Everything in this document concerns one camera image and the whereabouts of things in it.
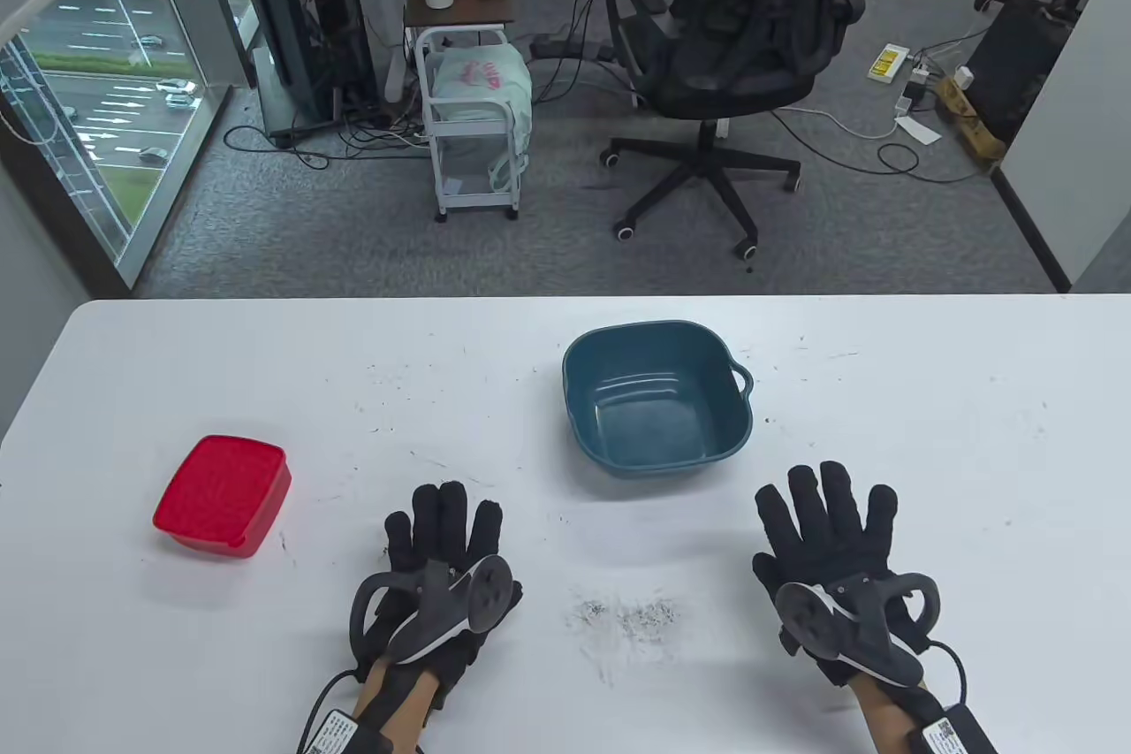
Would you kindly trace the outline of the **person's right hand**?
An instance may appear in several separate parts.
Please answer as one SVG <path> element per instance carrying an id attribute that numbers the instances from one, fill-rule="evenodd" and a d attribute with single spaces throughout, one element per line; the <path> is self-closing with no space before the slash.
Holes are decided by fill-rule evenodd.
<path id="1" fill-rule="evenodd" d="M 769 551 L 752 560 L 784 650 L 808 655 L 837 686 L 865 678 L 888 695 L 920 697 L 941 597 L 932 577 L 890 567 L 896 492 L 877 484 L 860 511 L 836 461 L 794 467 L 787 483 L 786 494 L 774 484 L 756 492 Z"/>

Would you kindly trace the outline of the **person's left hand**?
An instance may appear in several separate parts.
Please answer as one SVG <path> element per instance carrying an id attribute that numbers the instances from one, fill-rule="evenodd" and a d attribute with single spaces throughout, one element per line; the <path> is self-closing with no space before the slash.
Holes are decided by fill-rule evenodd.
<path id="1" fill-rule="evenodd" d="M 362 581 L 349 610 L 357 714 L 392 714 L 426 681 L 428 712 L 444 707 L 523 598 L 498 552 L 503 520 L 493 500 L 470 508 L 460 482 L 422 484 L 411 512 L 385 519 L 389 565 Z"/>

